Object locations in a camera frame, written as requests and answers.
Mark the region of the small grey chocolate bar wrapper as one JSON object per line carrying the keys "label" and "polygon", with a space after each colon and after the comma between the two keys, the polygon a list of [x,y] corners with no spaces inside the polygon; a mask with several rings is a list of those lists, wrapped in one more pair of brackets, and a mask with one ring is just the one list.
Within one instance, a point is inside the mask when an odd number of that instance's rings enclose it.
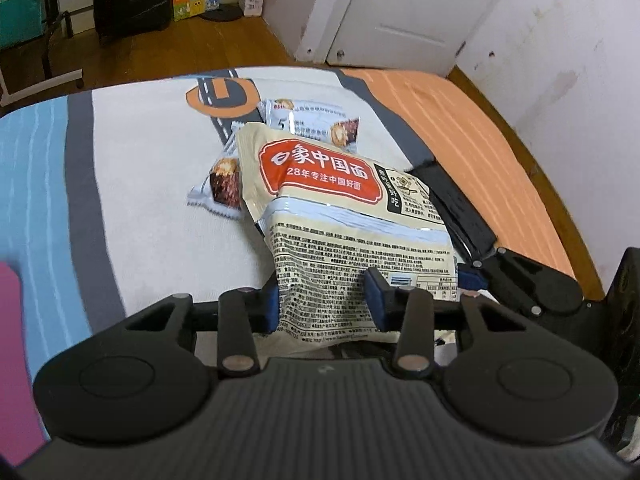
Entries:
{"label": "small grey chocolate bar wrapper", "polygon": [[224,218],[242,217],[241,169],[234,133],[224,144],[204,181],[195,185],[186,196],[186,203]]}

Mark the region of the cream instant noodle packet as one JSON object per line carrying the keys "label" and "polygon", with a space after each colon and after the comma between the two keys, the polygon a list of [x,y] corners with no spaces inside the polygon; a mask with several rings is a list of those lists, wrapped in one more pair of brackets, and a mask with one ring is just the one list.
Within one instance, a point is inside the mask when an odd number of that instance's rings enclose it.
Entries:
{"label": "cream instant noodle packet", "polygon": [[369,268],[393,286],[456,299],[452,241],[419,179],[258,122],[235,141],[242,199],[273,256],[276,338],[288,351],[390,339],[364,299]]}

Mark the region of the long grey chocolate bar wrapper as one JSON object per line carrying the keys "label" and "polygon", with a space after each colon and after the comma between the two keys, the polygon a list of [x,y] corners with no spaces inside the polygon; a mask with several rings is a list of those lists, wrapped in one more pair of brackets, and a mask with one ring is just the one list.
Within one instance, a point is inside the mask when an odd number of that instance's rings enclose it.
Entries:
{"label": "long grey chocolate bar wrapper", "polygon": [[264,123],[296,136],[355,153],[360,119],[339,105],[306,100],[262,100],[257,109]]}

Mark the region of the striped cartoon bedsheet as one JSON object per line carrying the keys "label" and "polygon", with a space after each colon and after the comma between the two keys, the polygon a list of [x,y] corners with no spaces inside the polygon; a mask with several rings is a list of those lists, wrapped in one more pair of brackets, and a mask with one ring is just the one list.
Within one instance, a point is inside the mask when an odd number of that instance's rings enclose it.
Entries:
{"label": "striped cartoon bedsheet", "polygon": [[189,206],[234,122],[261,100],[332,103],[357,151],[410,170],[436,159],[501,246],[570,260],[500,130],[450,81],[408,70],[244,67],[121,84],[1,121],[1,263],[20,278],[30,380],[51,356],[171,292],[258,285],[271,259],[248,220]]}

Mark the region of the pink storage box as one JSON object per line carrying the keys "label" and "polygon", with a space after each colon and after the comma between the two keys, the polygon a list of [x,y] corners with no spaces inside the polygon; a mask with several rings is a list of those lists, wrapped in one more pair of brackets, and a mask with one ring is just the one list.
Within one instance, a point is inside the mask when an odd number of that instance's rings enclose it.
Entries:
{"label": "pink storage box", "polygon": [[1,455],[17,466],[46,442],[32,400],[23,327],[21,281],[5,263],[0,271]]}

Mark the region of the white door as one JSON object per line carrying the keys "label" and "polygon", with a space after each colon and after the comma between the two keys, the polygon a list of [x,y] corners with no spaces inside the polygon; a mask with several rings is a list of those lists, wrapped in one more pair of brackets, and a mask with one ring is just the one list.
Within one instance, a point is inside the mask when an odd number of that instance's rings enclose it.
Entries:
{"label": "white door", "polygon": [[497,0],[316,0],[296,60],[446,75]]}

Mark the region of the white rolling table stand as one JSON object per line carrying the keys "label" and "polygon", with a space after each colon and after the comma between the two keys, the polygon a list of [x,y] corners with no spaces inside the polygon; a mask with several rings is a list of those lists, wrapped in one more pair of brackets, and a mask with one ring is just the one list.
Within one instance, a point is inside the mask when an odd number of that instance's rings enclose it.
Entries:
{"label": "white rolling table stand", "polygon": [[10,93],[8,87],[6,86],[6,80],[4,79],[3,73],[0,72],[1,106],[6,107],[12,105],[18,101],[23,101],[24,99],[30,98],[31,96],[36,96],[41,92],[45,92],[56,87],[61,87],[63,84],[69,84],[70,82],[79,82],[80,85],[83,86],[84,71],[72,70],[71,72],[65,73],[63,75],[45,79],[38,82],[38,84],[32,84],[31,86],[25,87],[22,90]]}

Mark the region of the teal tote bag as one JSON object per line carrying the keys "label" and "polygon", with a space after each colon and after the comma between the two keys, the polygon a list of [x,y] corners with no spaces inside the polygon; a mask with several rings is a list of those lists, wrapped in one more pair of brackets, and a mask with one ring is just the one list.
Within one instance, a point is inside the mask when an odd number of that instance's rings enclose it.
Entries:
{"label": "teal tote bag", "polygon": [[40,37],[44,31],[43,0],[1,0],[2,49]]}

